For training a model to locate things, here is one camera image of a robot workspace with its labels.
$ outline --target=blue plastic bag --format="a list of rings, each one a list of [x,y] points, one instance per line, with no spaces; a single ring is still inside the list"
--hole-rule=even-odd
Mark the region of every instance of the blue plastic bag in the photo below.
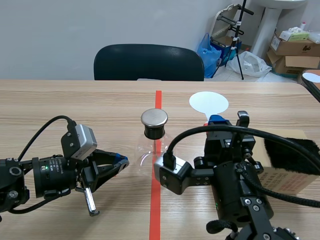
[[[204,77],[209,79],[217,69],[217,61],[221,56],[221,51],[210,45],[209,33],[206,33],[198,47],[197,53],[202,58],[204,64]]]

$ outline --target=red tape line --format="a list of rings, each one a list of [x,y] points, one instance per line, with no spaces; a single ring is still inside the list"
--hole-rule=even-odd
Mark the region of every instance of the red tape line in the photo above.
[[[155,92],[155,108],[162,108],[162,92]],[[161,140],[155,141],[156,155],[161,154]],[[155,178],[154,163],[156,155],[152,157],[151,202],[150,202],[150,226],[149,240],[161,239],[161,185]]]

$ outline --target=tiled floor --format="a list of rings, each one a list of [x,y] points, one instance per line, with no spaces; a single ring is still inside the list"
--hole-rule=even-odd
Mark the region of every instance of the tiled floor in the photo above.
[[[205,82],[277,82],[277,83],[297,83],[292,78],[286,78],[275,75],[269,72],[267,75],[262,77],[254,77],[243,75],[244,80],[241,79],[241,75],[226,69],[224,66],[220,67],[213,78],[205,78]]]

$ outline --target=black furry material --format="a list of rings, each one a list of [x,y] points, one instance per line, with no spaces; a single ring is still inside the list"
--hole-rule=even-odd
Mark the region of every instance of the black furry material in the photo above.
[[[290,137],[287,137],[287,139],[305,147],[320,159],[320,149],[314,141]],[[266,139],[264,140],[264,146],[274,168],[285,169],[290,172],[320,176],[320,172],[316,170],[315,167],[300,153],[297,153],[296,151],[291,150],[290,148],[279,143],[275,143]]]

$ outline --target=white tissue box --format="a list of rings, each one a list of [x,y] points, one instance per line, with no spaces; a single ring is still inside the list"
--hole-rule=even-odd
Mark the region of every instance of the white tissue box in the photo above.
[[[302,31],[302,32],[283,31],[279,36],[279,38],[287,42],[303,41],[303,40],[307,40],[308,37],[309,37],[309,32],[307,31]]]

